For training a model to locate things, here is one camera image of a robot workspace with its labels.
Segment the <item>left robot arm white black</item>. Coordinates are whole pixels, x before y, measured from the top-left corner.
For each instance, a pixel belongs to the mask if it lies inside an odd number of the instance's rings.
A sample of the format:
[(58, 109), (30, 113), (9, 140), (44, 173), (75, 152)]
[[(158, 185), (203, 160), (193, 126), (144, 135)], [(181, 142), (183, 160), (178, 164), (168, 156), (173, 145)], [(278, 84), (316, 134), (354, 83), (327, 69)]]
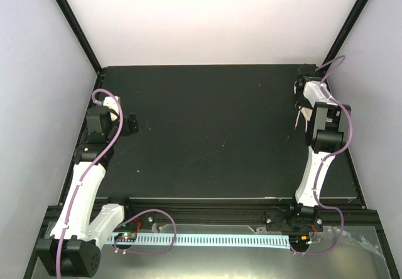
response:
[(135, 213), (123, 203), (109, 203), (91, 219), (97, 191), (114, 154), (114, 137), (139, 131), (136, 115), (119, 119), (117, 107), (95, 106), (86, 114), (85, 129), (73, 154), (72, 182), (64, 207), (48, 238), (36, 251), (50, 276), (92, 278), (101, 249), (118, 225), (130, 227)]

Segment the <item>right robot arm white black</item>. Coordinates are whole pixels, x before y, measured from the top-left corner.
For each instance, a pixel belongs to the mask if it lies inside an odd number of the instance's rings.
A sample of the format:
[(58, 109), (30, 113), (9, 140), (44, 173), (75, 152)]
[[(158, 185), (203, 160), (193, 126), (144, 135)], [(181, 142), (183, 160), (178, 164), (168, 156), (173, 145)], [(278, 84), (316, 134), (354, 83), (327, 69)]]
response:
[(349, 147), (353, 129), (351, 107), (335, 99), (312, 65), (299, 67), (293, 93), (295, 109), (305, 119), (308, 158), (285, 221), (292, 231), (302, 231), (316, 221), (329, 166)]

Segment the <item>white shoelace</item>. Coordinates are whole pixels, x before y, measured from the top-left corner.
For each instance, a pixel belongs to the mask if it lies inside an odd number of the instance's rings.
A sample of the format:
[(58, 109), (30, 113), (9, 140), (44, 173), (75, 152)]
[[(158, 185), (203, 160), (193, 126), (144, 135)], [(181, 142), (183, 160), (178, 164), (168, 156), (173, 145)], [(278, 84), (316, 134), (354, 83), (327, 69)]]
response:
[(307, 132), (308, 124), (310, 122), (311, 116), (312, 116), (312, 110), (311, 109), (306, 108), (306, 107), (300, 107), (298, 109), (298, 111), (297, 111), (294, 129), (297, 128), (298, 123), (301, 121), (301, 118), (303, 118), (304, 122), (305, 122), (305, 132)]

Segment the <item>beige sneaker shoe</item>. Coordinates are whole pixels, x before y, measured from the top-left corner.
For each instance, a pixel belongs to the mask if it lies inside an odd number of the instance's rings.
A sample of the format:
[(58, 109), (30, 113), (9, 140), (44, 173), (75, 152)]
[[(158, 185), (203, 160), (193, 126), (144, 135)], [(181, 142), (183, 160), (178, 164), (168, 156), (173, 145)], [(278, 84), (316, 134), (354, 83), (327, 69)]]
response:
[(298, 126), (301, 118), (305, 121), (305, 130), (307, 130), (308, 123), (312, 115), (312, 109), (307, 105), (307, 100), (303, 96), (303, 81), (297, 80), (293, 86), (293, 103), (296, 111), (295, 129)]

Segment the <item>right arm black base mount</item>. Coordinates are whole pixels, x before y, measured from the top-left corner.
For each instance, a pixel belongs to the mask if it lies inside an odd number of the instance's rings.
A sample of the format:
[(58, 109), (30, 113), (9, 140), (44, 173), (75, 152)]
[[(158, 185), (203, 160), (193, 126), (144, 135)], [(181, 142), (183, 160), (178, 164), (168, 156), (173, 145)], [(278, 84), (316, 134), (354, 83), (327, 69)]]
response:
[(323, 226), (318, 223), (317, 217), (293, 215), (292, 211), (279, 207), (266, 209), (261, 216), (261, 220), (265, 223), (268, 231), (281, 231), (282, 233), (323, 231)]

